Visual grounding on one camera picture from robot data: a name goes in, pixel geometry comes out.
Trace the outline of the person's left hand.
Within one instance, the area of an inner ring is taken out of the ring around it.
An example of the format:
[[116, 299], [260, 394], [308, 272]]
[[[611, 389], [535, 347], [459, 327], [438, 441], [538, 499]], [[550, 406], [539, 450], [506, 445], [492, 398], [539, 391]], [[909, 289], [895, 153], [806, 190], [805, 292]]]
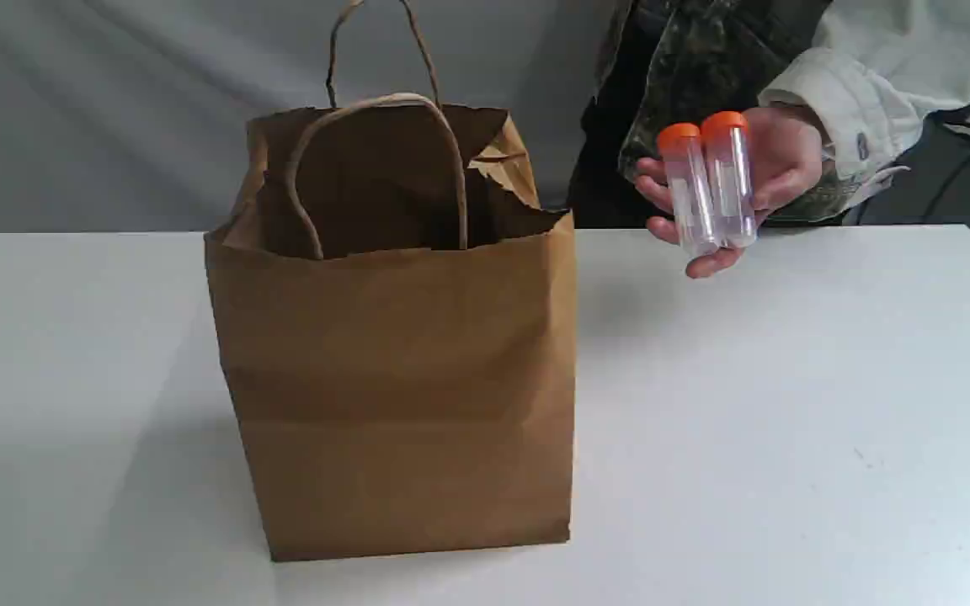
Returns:
[[[823, 176], [823, 131], [813, 111], [797, 106], [755, 107], [743, 112], [748, 124], [751, 207], [757, 224], [813, 188]], [[680, 245], [680, 231], [665, 187], [664, 165], [644, 157], [637, 161], [635, 188], [664, 217], [652, 215], [646, 228], [659, 241]]]

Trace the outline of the person's left forearm white sleeve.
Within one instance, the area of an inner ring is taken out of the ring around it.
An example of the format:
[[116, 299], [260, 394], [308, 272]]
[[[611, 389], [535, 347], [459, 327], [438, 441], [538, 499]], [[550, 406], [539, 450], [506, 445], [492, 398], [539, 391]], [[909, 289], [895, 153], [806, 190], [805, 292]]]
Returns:
[[970, 104], [970, 1], [834, 1], [759, 103], [813, 112], [843, 189], [819, 209], [849, 210], [888, 187], [929, 115]]

